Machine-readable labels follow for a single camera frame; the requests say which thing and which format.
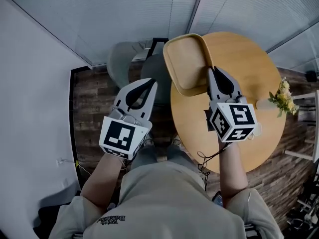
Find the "yellow flower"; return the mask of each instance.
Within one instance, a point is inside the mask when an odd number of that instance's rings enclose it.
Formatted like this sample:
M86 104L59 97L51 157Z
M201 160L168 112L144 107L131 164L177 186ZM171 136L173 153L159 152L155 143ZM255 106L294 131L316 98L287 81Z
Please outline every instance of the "yellow flower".
M290 87L290 86L289 86L289 83L286 82L286 81L284 81L284 82L283 82L283 87L288 90L289 87Z
M291 97L291 93L290 93L289 90L286 89L286 88L282 88L282 89L280 90L280 94L283 94L283 96L284 96L286 99L288 99L288 98Z
M289 103L288 103L288 109L292 110L294 107L295 107L294 101L290 100Z
M286 95L284 95L284 94L279 94L278 95L278 98L280 99L280 100L282 100L284 103L287 101L287 96Z

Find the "person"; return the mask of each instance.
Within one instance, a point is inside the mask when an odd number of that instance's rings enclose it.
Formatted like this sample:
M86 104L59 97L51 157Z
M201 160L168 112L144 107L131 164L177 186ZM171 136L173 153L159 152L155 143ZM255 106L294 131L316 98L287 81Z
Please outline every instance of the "person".
M108 212L122 164L105 154L81 195L60 207L49 238L284 238L261 196L248 188L238 144L219 156L224 208L211 201L196 165L180 147L174 138L167 161L157 162L148 136L122 179L117 207Z

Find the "wire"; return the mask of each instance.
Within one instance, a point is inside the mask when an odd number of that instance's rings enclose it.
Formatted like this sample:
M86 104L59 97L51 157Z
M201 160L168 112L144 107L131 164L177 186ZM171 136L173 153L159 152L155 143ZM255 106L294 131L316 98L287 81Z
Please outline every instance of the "wire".
M81 167L84 171L86 171L89 175L92 175L90 172L88 172L83 166L81 166L80 164L78 164L79 167Z
M227 149L230 146L230 144L231 144L231 142L226 143L225 146L221 150L219 150L214 155L211 155L208 157L205 156L205 154L201 151L197 152L197 155L204 159L203 163L198 164L197 168L205 176L204 177L205 191L206 191L206 187L207 187L208 176L210 175L210 171L205 171L208 161L210 161L211 159L213 159L214 157L216 157L217 155L222 153L225 149Z
M128 166L132 163L132 161L135 159L136 156L137 154L135 154L135 156L125 166L121 168L121 171L126 170L126 172L128 172Z

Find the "wooden floor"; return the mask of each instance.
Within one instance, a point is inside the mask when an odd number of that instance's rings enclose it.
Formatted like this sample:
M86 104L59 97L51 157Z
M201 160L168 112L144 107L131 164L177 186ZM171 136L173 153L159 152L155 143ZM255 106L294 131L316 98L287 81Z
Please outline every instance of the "wooden floor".
M132 64L130 81L139 78L142 62ZM307 94L319 89L319 83L308 83L303 74L279 69L287 77L294 95ZM98 145L103 116L107 116L119 89L112 82L105 68L75 74L74 81L74 134L79 163L92 173L103 155ZM313 146L304 139L314 139L314 127L300 122L301 116L288 115L283 136L270 158L248 173L249 186L256 188L269 206L281 229L287 225L285 214L295 205L302 184L314 172L311 161L283 154L283 150L312 154ZM151 116L155 145L162 152L175 133L170 107L154 107ZM89 174L81 170L83 177ZM208 178L209 196L219 190L219 175Z

